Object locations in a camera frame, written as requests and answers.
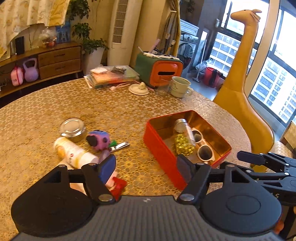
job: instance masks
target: giraffe toy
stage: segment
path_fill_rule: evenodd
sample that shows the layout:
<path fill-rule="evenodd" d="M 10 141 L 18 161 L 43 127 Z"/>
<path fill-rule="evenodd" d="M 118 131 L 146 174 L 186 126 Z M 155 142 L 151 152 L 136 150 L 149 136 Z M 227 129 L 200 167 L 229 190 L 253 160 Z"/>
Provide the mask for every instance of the giraffe toy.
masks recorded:
<path fill-rule="evenodd" d="M 267 153 L 274 144 L 272 129 L 254 110 L 244 92 L 249 60 L 260 21 L 256 13 L 261 12 L 254 9 L 231 14 L 233 20 L 244 24 L 244 34 L 225 82 L 213 100 L 240 122 L 250 139 L 253 153 Z"/>

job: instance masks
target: glass jar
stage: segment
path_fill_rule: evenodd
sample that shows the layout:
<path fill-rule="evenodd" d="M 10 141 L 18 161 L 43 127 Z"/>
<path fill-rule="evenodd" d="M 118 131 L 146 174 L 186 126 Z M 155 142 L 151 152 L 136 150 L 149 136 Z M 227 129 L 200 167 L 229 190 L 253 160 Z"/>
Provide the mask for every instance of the glass jar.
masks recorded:
<path fill-rule="evenodd" d="M 195 148 L 192 130 L 185 119 L 177 119 L 174 126 L 174 139 L 177 154 L 189 156 Z"/>

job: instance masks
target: floral curtain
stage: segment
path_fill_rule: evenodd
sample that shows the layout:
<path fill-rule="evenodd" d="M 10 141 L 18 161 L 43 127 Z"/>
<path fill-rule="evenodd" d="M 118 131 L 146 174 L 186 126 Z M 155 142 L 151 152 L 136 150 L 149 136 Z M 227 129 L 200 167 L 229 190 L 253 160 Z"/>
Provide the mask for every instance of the floral curtain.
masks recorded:
<path fill-rule="evenodd" d="M 5 0 L 0 5 L 0 57 L 14 37 L 32 24 L 64 24 L 70 0 Z"/>
<path fill-rule="evenodd" d="M 170 5 L 170 14 L 165 24 L 165 31 L 160 42 L 160 50 L 166 53 L 172 47 L 171 55 L 177 56 L 181 36 L 180 26 L 180 0 L 167 0 Z"/>

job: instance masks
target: white planter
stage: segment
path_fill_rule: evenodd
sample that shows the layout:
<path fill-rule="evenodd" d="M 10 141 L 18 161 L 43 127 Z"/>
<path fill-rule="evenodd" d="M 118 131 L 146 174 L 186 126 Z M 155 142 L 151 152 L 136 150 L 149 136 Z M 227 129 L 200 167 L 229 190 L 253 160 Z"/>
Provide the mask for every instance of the white planter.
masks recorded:
<path fill-rule="evenodd" d="M 94 69 L 101 65 L 104 48 L 98 48 L 91 54 L 85 54 L 83 58 L 83 74 L 89 74 L 91 69 Z"/>

